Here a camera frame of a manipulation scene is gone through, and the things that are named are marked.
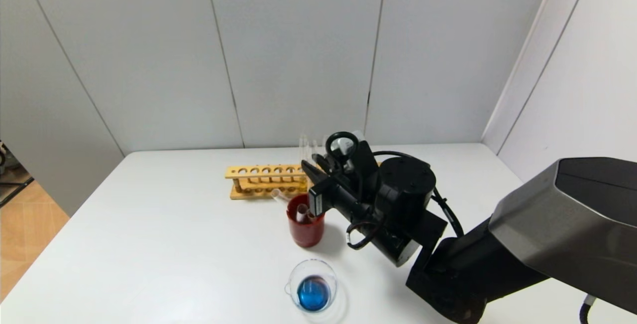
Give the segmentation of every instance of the wooden floor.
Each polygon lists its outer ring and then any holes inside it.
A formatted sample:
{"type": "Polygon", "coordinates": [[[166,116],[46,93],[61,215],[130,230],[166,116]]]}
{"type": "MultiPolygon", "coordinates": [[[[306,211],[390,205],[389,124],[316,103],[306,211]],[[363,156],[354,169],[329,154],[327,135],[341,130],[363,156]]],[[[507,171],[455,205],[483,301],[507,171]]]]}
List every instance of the wooden floor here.
{"type": "Polygon", "coordinates": [[[36,181],[0,209],[0,301],[68,219],[36,181]]]}

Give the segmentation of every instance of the white table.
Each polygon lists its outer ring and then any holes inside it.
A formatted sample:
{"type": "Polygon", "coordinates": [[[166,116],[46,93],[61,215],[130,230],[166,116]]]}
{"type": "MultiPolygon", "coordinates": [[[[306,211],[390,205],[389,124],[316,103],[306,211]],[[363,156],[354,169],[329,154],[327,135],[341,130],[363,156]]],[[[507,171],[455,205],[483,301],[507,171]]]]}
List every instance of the white table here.
{"type": "MultiPolygon", "coordinates": [[[[466,231],[521,184],[481,144],[374,149],[430,163],[466,231]]],[[[127,156],[2,303],[2,324],[303,323],[284,285],[308,258],[336,271],[337,295],[347,305],[343,323],[448,323],[405,286],[415,256],[396,269],[373,245],[348,249],[348,223],[338,212],[327,213],[323,240],[306,250],[291,240],[280,204],[229,199],[227,166],[298,160],[294,148],[127,156]]],[[[442,216],[435,203],[429,208],[442,216]]],[[[481,323],[576,324],[583,297],[550,279],[489,304],[481,323]]],[[[637,317],[598,301],[590,320],[637,317]]]]}

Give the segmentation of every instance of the white wall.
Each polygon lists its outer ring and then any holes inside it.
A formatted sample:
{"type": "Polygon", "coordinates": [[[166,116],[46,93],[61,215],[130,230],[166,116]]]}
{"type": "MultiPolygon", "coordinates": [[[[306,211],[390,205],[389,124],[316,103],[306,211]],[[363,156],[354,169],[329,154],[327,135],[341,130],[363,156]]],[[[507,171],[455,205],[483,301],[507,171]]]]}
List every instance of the white wall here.
{"type": "Polygon", "coordinates": [[[478,142],[541,0],[384,0],[366,137],[478,142]]]}
{"type": "Polygon", "coordinates": [[[124,154],[241,147],[210,0],[39,0],[124,154]]]}
{"type": "Polygon", "coordinates": [[[543,0],[482,142],[500,152],[537,80],[542,75],[577,0],[543,0]]]}
{"type": "Polygon", "coordinates": [[[2,140],[69,215],[123,159],[36,0],[0,0],[2,140]]]}
{"type": "Polygon", "coordinates": [[[214,0],[247,147],[362,129],[380,0],[214,0]]]}
{"type": "Polygon", "coordinates": [[[2,139],[70,213],[132,151],[476,141],[539,2],[2,0],[2,139]]]}
{"type": "Polygon", "coordinates": [[[637,0],[580,0],[500,158],[527,181],[559,158],[637,161],[637,0]]]}

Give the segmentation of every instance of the test tube rack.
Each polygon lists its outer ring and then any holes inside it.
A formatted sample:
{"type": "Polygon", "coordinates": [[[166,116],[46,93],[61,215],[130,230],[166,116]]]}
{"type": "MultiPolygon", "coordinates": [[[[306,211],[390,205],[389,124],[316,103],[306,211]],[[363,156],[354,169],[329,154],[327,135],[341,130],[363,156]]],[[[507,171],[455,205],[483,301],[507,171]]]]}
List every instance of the test tube rack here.
{"type": "Polygon", "coordinates": [[[233,182],[232,200],[270,199],[275,188],[287,197],[308,190],[308,179],[300,165],[230,166],[225,178],[233,182]]]}

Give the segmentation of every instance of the red beaker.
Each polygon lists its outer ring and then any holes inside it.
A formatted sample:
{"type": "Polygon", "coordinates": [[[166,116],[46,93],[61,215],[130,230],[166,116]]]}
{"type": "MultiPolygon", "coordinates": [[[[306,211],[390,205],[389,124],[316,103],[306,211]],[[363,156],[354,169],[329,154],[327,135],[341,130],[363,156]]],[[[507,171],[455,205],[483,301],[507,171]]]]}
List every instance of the red beaker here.
{"type": "Polygon", "coordinates": [[[298,206],[310,204],[307,193],[298,195],[291,199],[287,204],[287,220],[290,225],[290,234],[294,242],[300,247],[312,247],[320,242],[323,237],[323,230],[325,229],[325,213],[314,218],[307,223],[300,223],[296,220],[298,206]]]}

